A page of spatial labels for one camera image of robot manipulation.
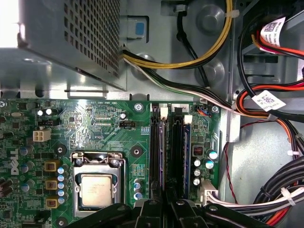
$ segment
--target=integrated circuit chip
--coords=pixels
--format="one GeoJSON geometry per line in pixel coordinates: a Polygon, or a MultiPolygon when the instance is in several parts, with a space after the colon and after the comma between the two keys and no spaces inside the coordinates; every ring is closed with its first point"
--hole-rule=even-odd
{"type": "Polygon", "coordinates": [[[112,204],[112,176],[102,174],[81,175],[82,207],[104,207],[112,204]]]}

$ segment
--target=mounting screw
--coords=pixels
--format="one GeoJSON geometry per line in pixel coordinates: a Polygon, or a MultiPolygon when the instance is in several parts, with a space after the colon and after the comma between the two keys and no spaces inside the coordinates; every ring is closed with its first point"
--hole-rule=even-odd
{"type": "Polygon", "coordinates": [[[76,159],[76,165],[82,165],[82,160],[80,158],[77,158],[76,159]]]}
{"type": "Polygon", "coordinates": [[[217,210],[218,210],[218,208],[217,208],[216,206],[211,205],[211,206],[209,207],[209,210],[212,210],[212,211],[217,211],[217,210]]]}
{"type": "Polygon", "coordinates": [[[177,205],[184,205],[184,204],[185,204],[185,202],[184,202],[184,201],[182,201],[182,200],[178,200],[178,201],[176,201],[176,204],[177,204],[177,205]]]}
{"type": "Polygon", "coordinates": [[[140,112],[141,110],[143,110],[143,105],[141,103],[137,103],[134,105],[134,109],[140,112]]]}
{"type": "Polygon", "coordinates": [[[211,112],[213,112],[213,113],[218,113],[218,112],[219,112],[219,107],[213,106],[213,107],[211,108],[211,112]]]}
{"type": "Polygon", "coordinates": [[[116,159],[111,160],[112,165],[119,166],[119,161],[116,159]]]}
{"type": "Polygon", "coordinates": [[[3,108],[6,106],[6,103],[4,101],[0,101],[0,108],[3,108]]]}

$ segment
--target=yellow wire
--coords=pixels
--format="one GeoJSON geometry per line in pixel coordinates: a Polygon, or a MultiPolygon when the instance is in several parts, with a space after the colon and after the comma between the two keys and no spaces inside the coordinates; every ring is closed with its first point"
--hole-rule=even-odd
{"type": "MultiPolygon", "coordinates": [[[[227,12],[232,11],[232,0],[226,0],[226,5],[227,5],[227,12]]],[[[209,58],[217,50],[220,49],[220,47],[225,42],[225,40],[228,36],[228,33],[230,31],[230,28],[231,28],[231,23],[232,23],[232,18],[227,17],[224,28],[223,28],[223,31],[221,32],[221,34],[220,34],[218,40],[215,42],[215,44],[203,56],[201,56],[201,57],[199,57],[195,60],[192,60],[192,61],[183,62],[183,63],[151,63],[151,62],[147,62],[147,61],[144,61],[144,60],[140,60],[140,59],[130,57],[126,54],[124,54],[123,57],[128,59],[129,61],[134,62],[138,66],[146,67],[146,68],[152,68],[152,69],[173,69],[173,68],[185,67],[185,66],[188,66],[188,65],[191,65],[191,64],[195,64],[195,63],[198,63],[202,60],[205,60],[205,59],[209,58]]]]}

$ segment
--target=orange wire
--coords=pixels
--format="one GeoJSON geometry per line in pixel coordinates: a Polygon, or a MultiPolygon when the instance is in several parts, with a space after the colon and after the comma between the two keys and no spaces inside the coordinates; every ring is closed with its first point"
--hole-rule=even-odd
{"type": "Polygon", "coordinates": [[[284,51],[288,51],[288,52],[292,52],[295,54],[299,54],[299,55],[304,55],[304,51],[300,51],[300,50],[295,50],[295,49],[291,49],[291,48],[285,48],[285,47],[278,47],[272,44],[269,44],[267,41],[265,41],[261,36],[260,36],[260,40],[262,41],[263,44],[267,45],[267,46],[271,46],[280,50],[284,50],[284,51]]]}

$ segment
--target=white sticker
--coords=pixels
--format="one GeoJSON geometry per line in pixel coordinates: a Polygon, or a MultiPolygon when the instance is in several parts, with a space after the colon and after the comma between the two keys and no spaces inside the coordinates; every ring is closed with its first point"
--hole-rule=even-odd
{"type": "Polygon", "coordinates": [[[269,44],[280,46],[280,33],[286,17],[274,20],[265,25],[261,30],[261,37],[269,44]]]}
{"type": "Polygon", "coordinates": [[[265,112],[268,112],[271,109],[276,110],[286,105],[283,101],[267,90],[264,90],[260,94],[254,96],[252,100],[262,109],[264,109],[265,112]]]}

